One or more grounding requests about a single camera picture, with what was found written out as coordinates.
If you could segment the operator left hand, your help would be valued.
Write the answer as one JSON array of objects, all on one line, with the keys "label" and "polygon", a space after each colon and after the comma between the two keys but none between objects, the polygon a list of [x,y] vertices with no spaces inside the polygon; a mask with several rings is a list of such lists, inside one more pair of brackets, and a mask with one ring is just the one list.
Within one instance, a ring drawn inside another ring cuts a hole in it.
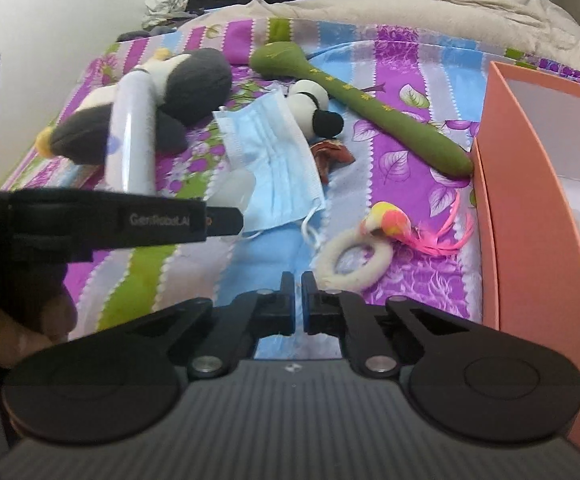
[{"label": "operator left hand", "polygon": [[40,308],[37,328],[26,327],[0,309],[0,366],[11,368],[34,353],[63,344],[78,312],[65,286]]}]

